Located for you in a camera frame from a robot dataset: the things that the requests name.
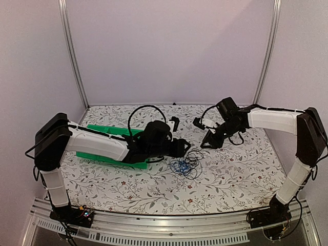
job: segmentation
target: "green plastic tray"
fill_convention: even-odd
[[[99,132],[105,132],[108,134],[113,134],[113,135],[129,135],[129,130],[127,128],[120,128],[120,127],[104,127],[104,126],[97,126],[97,125],[88,125],[87,128],[96,130]],[[131,132],[133,135],[135,135],[138,132],[142,132],[142,130],[137,130],[137,129],[131,129]],[[90,159],[90,160],[97,160],[97,161],[102,161],[102,162],[107,162],[110,164],[115,164],[115,165],[121,165],[121,166],[127,166],[127,167],[134,167],[134,168],[141,168],[141,169],[147,169],[148,164],[147,161],[145,162],[139,162],[135,164],[129,164],[129,163],[123,163],[121,161],[113,160],[108,157],[100,156],[100,155],[93,155],[93,154],[87,154],[83,152],[76,152],[77,157],[82,157],[85,159]]]

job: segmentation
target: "cable bundle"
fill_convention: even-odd
[[[185,178],[194,180],[202,173],[200,161],[204,155],[198,149],[192,149],[184,157],[173,160],[169,163],[172,172],[182,174]]]

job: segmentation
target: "white wall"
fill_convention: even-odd
[[[24,152],[57,112],[84,112],[67,54],[58,1],[0,1],[0,244],[18,245],[44,189]]]
[[[274,1],[67,1],[91,105],[250,104]]]
[[[328,2],[282,2],[275,47],[260,104],[318,109],[328,131]],[[289,171],[296,153],[296,138],[270,132],[269,137]],[[318,177],[309,181],[305,195],[322,245],[328,245],[328,160],[319,164]]]

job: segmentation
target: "floral tablecloth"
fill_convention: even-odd
[[[126,127],[137,106],[91,107],[82,123]],[[159,106],[167,119],[180,119],[175,137],[182,137],[200,149],[206,134],[193,126],[207,106]],[[221,123],[218,112],[206,116]],[[131,127],[144,129],[149,121],[160,118],[152,108],[138,111]],[[172,158],[149,164],[147,170],[116,166],[76,157],[68,152],[62,171],[72,204],[86,204],[99,210],[139,214],[203,214],[230,212],[265,206],[285,180],[285,173],[263,129],[248,129],[244,144],[225,141],[222,149],[200,149],[202,173],[186,179],[173,173]]]

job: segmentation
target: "black bracket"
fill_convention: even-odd
[[[34,164],[41,171],[52,171],[60,166],[71,136],[68,129],[67,115],[56,114],[35,135]]]
[[[71,210],[72,210],[72,215],[81,213],[80,209],[71,208]],[[79,217],[71,216],[69,219],[66,218],[63,221],[58,218],[57,214],[54,211],[51,211],[50,218],[67,224],[72,224],[78,227],[91,228],[94,218],[94,212],[92,211],[90,214],[81,215]]]
[[[270,213],[270,209],[254,210],[247,215],[247,221],[250,223],[252,229],[284,222],[291,218],[292,215],[289,210],[275,216]]]
[[[179,123],[180,123],[179,118],[177,118],[175,116],[172,116],[170,121],[174,121],[173,132],[176,132],[178,130],[178,126],[179,126]]]
[[[200,118],[195,118],[193,124],[195,127],[205,130],[205,126],[200,122]]]

